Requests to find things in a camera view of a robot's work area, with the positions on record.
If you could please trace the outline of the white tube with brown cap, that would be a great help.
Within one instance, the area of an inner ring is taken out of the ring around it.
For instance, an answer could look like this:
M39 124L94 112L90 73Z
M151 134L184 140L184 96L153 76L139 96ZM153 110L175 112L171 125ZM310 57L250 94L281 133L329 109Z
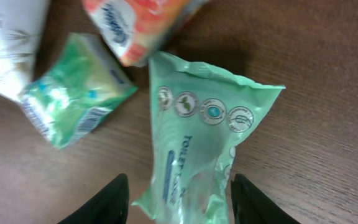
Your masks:
M50 0L0 0L0 95L12 101L32 81Z

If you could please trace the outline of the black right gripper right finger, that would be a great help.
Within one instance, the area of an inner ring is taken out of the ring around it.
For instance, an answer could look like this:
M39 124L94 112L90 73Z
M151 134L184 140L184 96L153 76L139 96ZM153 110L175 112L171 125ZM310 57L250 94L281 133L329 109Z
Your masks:
M235 224L300 224L242 174L231 181Z

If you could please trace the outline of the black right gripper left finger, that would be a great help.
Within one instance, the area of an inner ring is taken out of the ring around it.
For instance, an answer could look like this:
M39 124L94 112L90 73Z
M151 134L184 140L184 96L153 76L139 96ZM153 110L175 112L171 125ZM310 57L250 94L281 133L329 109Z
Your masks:
M129 180L119 174L78 210L58 224L126 224Z

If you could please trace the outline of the orange small tissue pack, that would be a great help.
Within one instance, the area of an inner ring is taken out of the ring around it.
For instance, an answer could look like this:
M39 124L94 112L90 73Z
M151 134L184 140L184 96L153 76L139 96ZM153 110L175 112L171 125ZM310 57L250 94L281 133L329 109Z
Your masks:
M207 0L82 0L105 43L121 64L143 67L148 58Z

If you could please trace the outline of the teal wet wipes pack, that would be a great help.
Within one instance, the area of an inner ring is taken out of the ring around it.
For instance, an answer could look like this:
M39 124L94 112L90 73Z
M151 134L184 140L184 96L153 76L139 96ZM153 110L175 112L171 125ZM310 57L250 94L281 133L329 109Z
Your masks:
M156 223L229 223L236 147L282 91L167 52L149 60L154 170L134 205Z

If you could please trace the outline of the green small tissue pack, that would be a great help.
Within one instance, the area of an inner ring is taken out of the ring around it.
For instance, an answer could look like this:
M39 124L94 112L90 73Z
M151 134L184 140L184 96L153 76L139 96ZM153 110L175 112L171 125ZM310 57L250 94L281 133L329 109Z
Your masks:
M55 64L19 95L22 111L55 148L90 133L137 87L93 34L71 33Z

